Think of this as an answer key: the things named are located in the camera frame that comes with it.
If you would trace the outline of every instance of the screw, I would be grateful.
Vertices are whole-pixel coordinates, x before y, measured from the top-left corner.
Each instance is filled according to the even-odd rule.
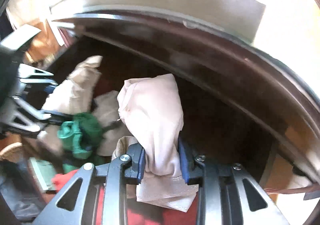
[[[203,162],[205,160],[205,155],[202,155],[202,154],[197,155],[196,159],[200,162]]]
[[[233,169],[235,169],[235,170],[237,170],[237,171],[240,171],[240,170],[242,169],[242,166],[241,166],[241,164],[239,164],[239,163],[235,163],[235,164],[233,165]]]
[[[93,164],[90,163],[90,162],[87,162],[87,163],[85,163],[85,164],[83,165],[83,169],[85,169],[85,170],[87,170],[87,171],[91,170],[92,167],[93,167]]]
[[[122,156],[120,156],[120,160],[125,162],[128,161],[130,159],[130,156],[127,154],[123,154]]]

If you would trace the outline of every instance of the white towel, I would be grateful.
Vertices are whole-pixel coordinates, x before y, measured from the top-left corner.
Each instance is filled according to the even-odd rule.
[[[198,191],[181,176],[178,135],[183,112],[172,74],[129,79],[118,95],[119,116],[146,151],[137,201],[186,212]]]

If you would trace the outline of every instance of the clothing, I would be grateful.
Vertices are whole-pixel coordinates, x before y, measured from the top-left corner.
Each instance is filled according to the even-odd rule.
[[[99,79],[97,68],[102,56],[92,56],[79,63],[74,71],[50,94],[42,109],[58,111],[74,115],[88,112],[91,106],[92,90]],[[62,142],[57,137],[59,126],[49,125],[37,136],[48,150],[61,157],[63,154]]]
[[[77,159],[87,159],[102,139],[102,128],[90,113],[79,113],[73,121],[63,122],[57,132],[63,149],[72,151]]]
[[[47,97],[42,109],[70,115],[90,111],[92,90],[100,77],[95,68],[99,67],[101,60],[102,56],[91,56],[79,63]]]
[[[119,116],[146,151],[137,201],[186,212],[198,185],[186,185],[177,152],[183,112],[172,74],[129,79],[118,94]]]
[[[123,136],[131,135],[125,124],[118,121],[120,118],[118,94],[118,91],[113,90],[94,99],[97,108],[92,115],[98,119],[104,131],[103,140],[97,149],[97,154],[101,156],[111,156],[118,140]]]

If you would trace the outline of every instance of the metal bracket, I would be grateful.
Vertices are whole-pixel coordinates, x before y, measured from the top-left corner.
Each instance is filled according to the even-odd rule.
[[[71,121],[72,115],[56,111],[37,110],[23,97],[32,86],[38,90],[52,93],[58,85],[47,77],[52,73],[39,70],[29,65],[20,64],[16,82],[0,112],[0,133],[10,131],[36,138],[47,124],[61,125],[64,121]]]
[[[126,184],[140,183],[144,165],[145,151],[139,143],[130,145],[127,154],[111,163],[84,164],[32,224],[95,225],[100,186],[104,182],[102,225],[126,224]]]
[[[196,155],[181,139],[178,148],[185,182],[199,184],[197,225],[289,225],[241,164],[217,164],[203,155]]]

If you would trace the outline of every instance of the green cloth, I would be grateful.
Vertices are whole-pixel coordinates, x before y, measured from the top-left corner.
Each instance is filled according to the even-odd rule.
[[[74,165],[67,164],[67,163],[64,163],[64,164],[62,165],[62,168],[63,168],[64,174],[66,174],[66,173],[68,173],[68,172],[71,172],[71,171],[73,171],[73,170],[79,169],[79,167],[76,167],[76,166],[74,166]]]
[[[82,133],[78,123],[73,121],[63,122],[60,129],[57,132],[58,138],[62,141],[62,147],[64,150],[72,151],[73,149],[73,138],[75,136],[81,137]]]
[[[74,115],[73,121],[63,122],[57,132],[63,149],[72,151],[73,157],[77,159],[87,159],[92,150],[85,148],[97,147],[103,138],[102,134],[98,120],[90,113]]]
[[[73,120],[79,122],[82,132],[86,134],[84,139],[89,138],[89,141],[86,142],[97,147],[102,140],[103,134],[97,118],[90,113],[78,113],[73,116]]]

